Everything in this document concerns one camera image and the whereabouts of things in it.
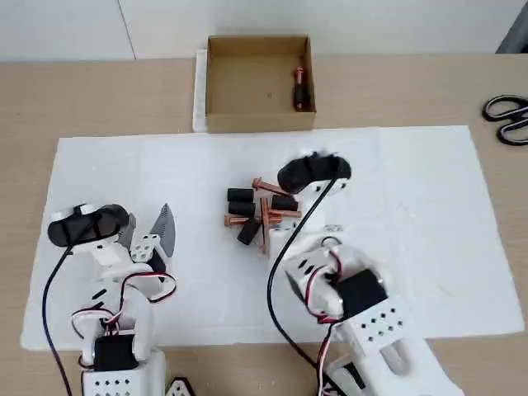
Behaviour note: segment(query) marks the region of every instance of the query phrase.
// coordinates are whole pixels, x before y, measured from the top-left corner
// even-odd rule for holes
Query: open cardboard box
[[[294,107],[295,70],[304,68],[305,108]],[[311,130],[316,114],[306,35],[211,36],[205,118],[209,132]]]

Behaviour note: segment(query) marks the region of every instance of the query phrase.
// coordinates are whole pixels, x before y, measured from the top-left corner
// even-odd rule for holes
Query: black connector
[[[271,198],[271,208],[295,212],[299,208],[299,202],[293,196],[273,196]]]
[[[261,227],[260,222],[251,217],[245,225],[242,227],[240,234],[237,236],[237,240],[244,245],[249,245],[258,233],[258,229]]]
[[[252,188],[228,188],[228,202],[233,200],[253,202],[254,195]]]
[[[255,215],[254,202],[239,202],[232,200],[229,202],[228,212],[231,215],[238,215],[243,217],[253,217]]]

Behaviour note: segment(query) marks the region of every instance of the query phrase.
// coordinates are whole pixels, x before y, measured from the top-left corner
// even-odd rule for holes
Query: copper screw
[[[281,217],[295,217],[296,219],[300,219],[303,217],[303,213],[299,212],[298,210],[276,210],[276,209],[270,209],[270,215],[272,216],[281,216]]]
[[[299,85],[303,83],[304,69],[300,66],[295,70],[295,82]]]
[[[282,190],[280,187],[275,186],[274,184],[270,184],[270,183],[266,183],[265,181],[262,181],[261,177],[257,177],[255,179],[253,179],[252,187],[255,190],[258,190],[259,188],[262,188],[263,190],[275,192],[276,194],[280,194],[282,196],[289,196],[290,195],[286,191]]]
[[[261,217],[262,217],[262,252],[267,254],[267,245],[268,245],[268,234],[270,232],[270,221],[269,213],[270,206],[267,202],[267,197],[263,196],[261,198]]]
[[[248,217],[238,217],[238,216],[233,216],[232,214],[227,214],[224,216],[224,225],[226,227],[231,227],[232,225],[245,224],[248,220],[249,220]],[[260,223],[261,218],[257,217],[257,221]],[[282,217],[280,216],[269,216],[270,224],[278,224],[281,221],[282,221]]]

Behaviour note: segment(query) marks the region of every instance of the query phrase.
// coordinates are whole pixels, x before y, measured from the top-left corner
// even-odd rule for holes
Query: scissors handle
[[[517,108],[513,110],[503,111],[502,113],[493,114],[490,109],[497,103],[514,103]],[[513,125],[520,118],[523,118],[523,114],[528,114],[528,99],[519,97],[517,95],[501,95],[499,97],[493,97],[486,102],[482,108],[482,117],[487,121],[501,121],[501,120],[512,120]]]
[[[509,146],[526,146],[528,144],[528,138],[514,139],[509,136],[513,130],[518,130],[523,126],[528,126],[528,118],[520,118],[517,122],[503,125],[497,131],[497,139],[499,139],[501,143]]]

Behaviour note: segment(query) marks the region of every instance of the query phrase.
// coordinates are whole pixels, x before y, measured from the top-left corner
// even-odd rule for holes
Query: wooden table
[[[528,148],[499,144],[497,126],[479,115],[483,101],[493,95],[528,95],[528,57],[317,58],[315,77],[318,128],[469,125],[516,287],[528,306]],[[0,394],[64,394],[51,355],[19,346],[57,139],[189,132],[193,80],[194,61],[187,59],[0,64]],[[466,395],[525,394],[528,389],[525,333],[431,344]],[[64,354],[78,391],[76,357]],[[199,396],[314,391],[313,372],[285,345],[178,348],[168,351],[167,359],[170,375],[188,376]]]

